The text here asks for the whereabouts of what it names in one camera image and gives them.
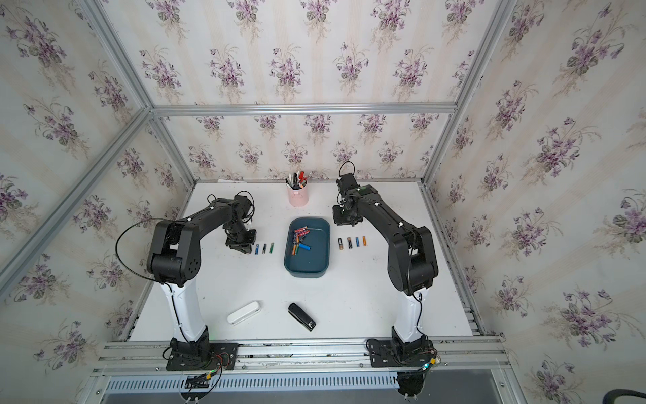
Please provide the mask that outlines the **teal plastic storage box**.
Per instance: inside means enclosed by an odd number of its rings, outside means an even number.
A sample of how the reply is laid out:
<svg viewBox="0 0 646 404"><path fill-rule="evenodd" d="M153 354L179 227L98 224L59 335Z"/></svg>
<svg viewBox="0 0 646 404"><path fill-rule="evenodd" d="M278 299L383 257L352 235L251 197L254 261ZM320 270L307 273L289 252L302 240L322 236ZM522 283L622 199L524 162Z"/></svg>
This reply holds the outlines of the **teal plastic storage box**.
<svg viewBox="0 0 646 404"><path fill-rule="evenodd" d="M331 227L322 217L303 216L288 227L284 267L296 278L321 278L330 264Z"/></svg>

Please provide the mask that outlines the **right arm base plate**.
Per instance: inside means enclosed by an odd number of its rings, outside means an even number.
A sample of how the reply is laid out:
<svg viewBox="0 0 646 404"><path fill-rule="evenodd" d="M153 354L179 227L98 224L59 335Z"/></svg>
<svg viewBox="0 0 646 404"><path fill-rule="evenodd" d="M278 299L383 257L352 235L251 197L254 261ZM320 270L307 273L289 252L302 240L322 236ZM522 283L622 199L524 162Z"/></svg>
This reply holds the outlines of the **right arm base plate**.
<svg viewBox="0 0 646 404"><path fill-rule="evenodd" d="M437 350L425 336L410 343L398 338L370 338L366 341L365 348L373 368L414 367L427 370L437 363Z"/></svg>

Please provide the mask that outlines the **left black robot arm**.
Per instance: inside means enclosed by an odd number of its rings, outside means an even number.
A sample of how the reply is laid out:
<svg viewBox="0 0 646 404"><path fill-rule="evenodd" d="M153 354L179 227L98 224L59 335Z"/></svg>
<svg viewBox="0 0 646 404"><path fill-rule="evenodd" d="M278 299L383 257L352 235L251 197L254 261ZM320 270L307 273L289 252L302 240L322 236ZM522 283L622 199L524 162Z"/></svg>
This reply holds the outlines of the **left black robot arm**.
<svg viewBox="0 0 646 404"><path fill-rule="evenodd" d="M202 239L221 228L226 247L250 254L257 231L247 228L247 222L254 213L253 198L237 194L231 199L213 198L207 207L183 219L156 224L146 270L167 299L173 322L173 348L196 349L210 343L195 283L202 265Z"/></svg>

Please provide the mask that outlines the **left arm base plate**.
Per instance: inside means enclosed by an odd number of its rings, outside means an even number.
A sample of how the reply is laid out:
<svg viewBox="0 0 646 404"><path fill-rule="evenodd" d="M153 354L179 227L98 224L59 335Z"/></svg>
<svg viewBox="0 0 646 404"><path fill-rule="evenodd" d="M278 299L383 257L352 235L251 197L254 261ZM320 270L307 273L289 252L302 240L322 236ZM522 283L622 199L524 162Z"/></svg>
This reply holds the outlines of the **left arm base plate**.
<svg viewBox="0 0 646 404"><path fill-rule="evenodd" d="M181 343L180 347L170 347L169 352L163 354L167 361L166 371L206 371L220 366L224 370L233 370L239 347L237 343L211 343L208 348L189 348L186 343Z"/></svg>

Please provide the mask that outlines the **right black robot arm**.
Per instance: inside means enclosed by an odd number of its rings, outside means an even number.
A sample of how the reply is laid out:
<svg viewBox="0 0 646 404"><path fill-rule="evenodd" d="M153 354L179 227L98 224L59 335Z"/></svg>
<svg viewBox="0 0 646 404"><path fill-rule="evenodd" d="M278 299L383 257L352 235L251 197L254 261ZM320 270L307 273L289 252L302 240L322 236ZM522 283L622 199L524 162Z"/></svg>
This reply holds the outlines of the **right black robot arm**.
<svg viewBox="0 0 646 404"><path fill-rule="evenodd" d="M371 185L360 185L353 175L336 180L337 204L332 207L337 226L356 226L367 221L388 246L387 274L402 296L392 328L393 345L411 348L427 338L422 331L424 301L439 275L432 233L401 218Z"/></svg>

